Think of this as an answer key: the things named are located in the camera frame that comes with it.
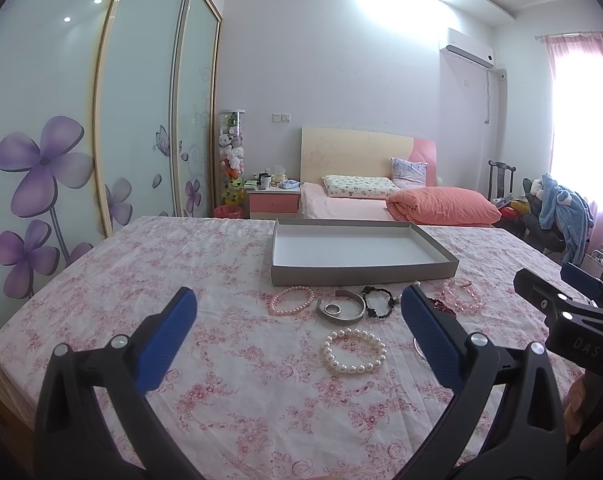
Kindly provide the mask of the person's right hand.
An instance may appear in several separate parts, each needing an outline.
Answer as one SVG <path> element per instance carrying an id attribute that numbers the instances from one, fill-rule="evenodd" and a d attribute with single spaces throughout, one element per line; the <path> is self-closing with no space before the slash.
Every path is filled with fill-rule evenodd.
<path id="1" fill-rule="evenodd" d="M 583 423 L 582 408 L 587 400 L 587 388 L 583 382 L 583 375 L 579 376 L 569 388 L 566 405 L 564 410 L 564 426 L 566 441 L 577 436 Z M 582 451 L 589 450 L 596 446 L 603 438 L 603 422 L 597 428 L 592 430 L 580 443 Z"/>

